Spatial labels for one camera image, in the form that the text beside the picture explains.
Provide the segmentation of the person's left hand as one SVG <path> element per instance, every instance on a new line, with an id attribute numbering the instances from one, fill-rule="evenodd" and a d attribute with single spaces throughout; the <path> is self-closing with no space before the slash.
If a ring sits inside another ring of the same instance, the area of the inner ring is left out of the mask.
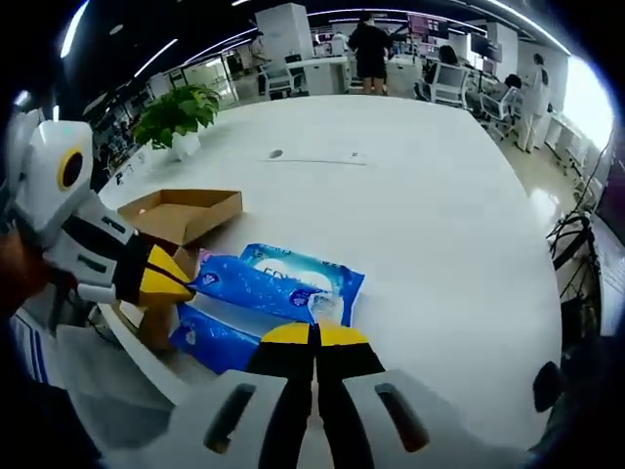
<path id="1" fill-rule="evenodd" d="M 49 282 L 49 269 L 36 249 L 24 245 L 17 233 L 1 235 L 1 302 L 19 303 L 40 293 Z"/>

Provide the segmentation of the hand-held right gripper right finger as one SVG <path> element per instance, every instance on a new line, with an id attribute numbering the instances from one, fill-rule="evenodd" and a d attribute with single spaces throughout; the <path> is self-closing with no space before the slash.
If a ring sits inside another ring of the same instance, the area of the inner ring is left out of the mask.
<path id="1" fill-rule="evenodd" d="M 367 339 L 317 328 L 318 410 L 337 468 L 522 468 L 518 448 L 473 435 L 455 407 L 413 376 L 385 368 Z"/>

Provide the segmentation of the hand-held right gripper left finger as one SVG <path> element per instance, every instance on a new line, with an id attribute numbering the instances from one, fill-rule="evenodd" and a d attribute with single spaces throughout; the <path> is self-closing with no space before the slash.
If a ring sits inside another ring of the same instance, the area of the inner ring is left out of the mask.
<path id="1" fill-rule="evenodd" d="M 268 332 L 244 371 L 229 370 L 176 407 L 163 460 L 176 468 L 294 468 L 312 410 L 314 335 Z"/>

